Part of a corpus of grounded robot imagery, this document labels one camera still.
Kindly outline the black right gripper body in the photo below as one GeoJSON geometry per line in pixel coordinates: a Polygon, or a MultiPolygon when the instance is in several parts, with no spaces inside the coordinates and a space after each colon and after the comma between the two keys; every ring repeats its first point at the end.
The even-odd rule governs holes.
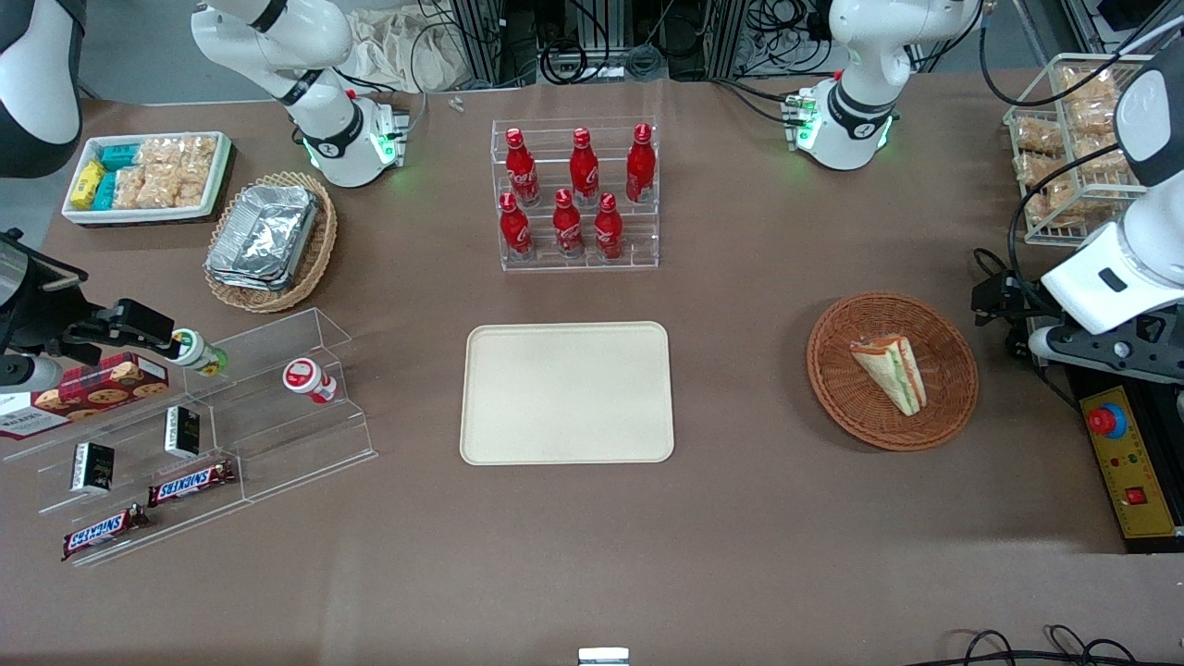
{"type": "Polygon", "coordinates": [[[22,236],[4,232],[4,350],[54,357],[54,337],[92,315],[81,292],[89,274],[26,246],[22,236]]]}

